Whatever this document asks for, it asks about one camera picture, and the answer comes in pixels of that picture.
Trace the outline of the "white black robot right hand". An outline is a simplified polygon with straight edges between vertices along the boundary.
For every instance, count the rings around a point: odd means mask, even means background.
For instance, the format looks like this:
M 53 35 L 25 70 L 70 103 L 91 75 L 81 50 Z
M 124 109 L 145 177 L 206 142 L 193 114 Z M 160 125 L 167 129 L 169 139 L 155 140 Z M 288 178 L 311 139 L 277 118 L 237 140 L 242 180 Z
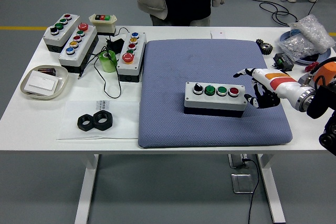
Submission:
M 255 96 L 245 94 L 245 99 L 258 109 L 278 106 L 281 99 L 287 99 L 292 107 L 300 110 L 300 96 L 306 91 L 290 75 L 277 69 L 245 68 L 233 75 L 252 77 Z

